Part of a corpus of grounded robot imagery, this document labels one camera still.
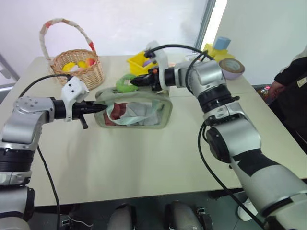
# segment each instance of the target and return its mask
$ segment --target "basket handle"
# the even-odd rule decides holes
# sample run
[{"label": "basket handle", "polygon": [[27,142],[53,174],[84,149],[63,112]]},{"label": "basket handle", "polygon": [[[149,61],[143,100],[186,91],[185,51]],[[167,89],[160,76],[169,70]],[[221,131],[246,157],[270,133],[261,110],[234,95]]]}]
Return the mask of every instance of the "basket handle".
[{"label": "basket handle", "polygon": [[95,51],[95,48],[94,48],[94,44],[92,42],[91,39],[89,39],[89,37],[86,35],[86,33],[84,32],[84,30],[77,24],[77,23],[74,23],[73,21],[69,21],[69,20],[66,20],[64,18],[55,18],[53,20],[50,20],[48,22],[46,22],[42,29],[40,30],[39,32],[39,41],[40,41],[40,46],[42,48],[42,51],[44,53],[44,56],[45,58],[47,59],[47,61],[49,62],[49,65],[52,66],[54,63],[53,61],[51,60],[49,54],[48,54],[48,51],[47,51],[47,48],[46,48],[46,45],[45,45],[45,35],[48,31],[48,28],[51,26],[51,25],[54,25],[54,24],[57,24],[57,23],[66,23],[67,25],[71,25],[73,27],[75,27],[77,30],[80,31],[80,33],[85,37],[86,39],[86,42],[88,43],[88,45],[90,46],[90,48],[92,49],[93,53],[95,54],[95,56],[97,56],[96,54],[96,51]]}]

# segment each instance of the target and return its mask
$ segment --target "black sleeve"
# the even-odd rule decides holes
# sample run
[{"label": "black sleeve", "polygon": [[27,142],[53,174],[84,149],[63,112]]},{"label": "black sleeve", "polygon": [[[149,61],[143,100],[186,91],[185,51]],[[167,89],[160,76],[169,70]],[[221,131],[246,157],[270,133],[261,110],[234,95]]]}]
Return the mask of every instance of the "black sleeve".
[{"label": "black sleeve", "polygon": [[288,68],[284,69],[281,73],[277,74],[274,80],[284,86],[288,86],[297,78],[306,72],[307,57],[302,57],[291,62]]}]

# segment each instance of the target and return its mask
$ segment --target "white wall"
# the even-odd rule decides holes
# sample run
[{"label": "white wall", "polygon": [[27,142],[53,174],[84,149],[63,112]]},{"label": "white wall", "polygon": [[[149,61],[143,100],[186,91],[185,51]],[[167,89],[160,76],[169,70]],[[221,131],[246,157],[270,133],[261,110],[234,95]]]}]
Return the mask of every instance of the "white wall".
[{"label": "white wall", "polygon": [[231,39],[229,52],[252,84],[271,83],[307,43],[306,0],[228,0],[216,36]]},{"label": "white wall", "polygon": [[[135,54],[152,40],[194,45],[206,0],[0,0],[0,53],[22,77],[42,56],[38,33],[53,18],[78,23],[99,55]],[[88,48],[74,28],[50,27],[46,46],[51,56]]]}]

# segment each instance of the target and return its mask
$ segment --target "green ring toy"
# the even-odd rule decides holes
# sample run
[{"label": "green ring toy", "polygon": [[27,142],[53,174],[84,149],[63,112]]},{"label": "green ring toy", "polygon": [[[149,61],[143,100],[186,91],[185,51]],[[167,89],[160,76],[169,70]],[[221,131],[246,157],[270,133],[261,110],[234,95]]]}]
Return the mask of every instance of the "green ring toy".
[{"label": "green ring toy", "polygon": [[136,78],[136,76],[133,75],[133,74],[126,74],[123,77],[121,77],[116,82],[116,90],[118,92],[133,92],[133,91],[137,91],[139,88],[136,85],[127,85],[127,84],[125,84],[125,80],[132,80],[134,78]]}]

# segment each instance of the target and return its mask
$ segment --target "tape roll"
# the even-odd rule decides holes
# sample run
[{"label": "tape roll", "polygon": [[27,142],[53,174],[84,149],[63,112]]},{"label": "tape roll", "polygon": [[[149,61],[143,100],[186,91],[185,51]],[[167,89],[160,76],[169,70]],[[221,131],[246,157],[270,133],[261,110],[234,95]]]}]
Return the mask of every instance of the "tape roll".
[{"label": "tape roll", "polygon": [[219,66],[222,69],[224,77],[230,80],[241,76],[245,71],[245,67],[242,63],[234,58],[225,58],[221,60]]}]

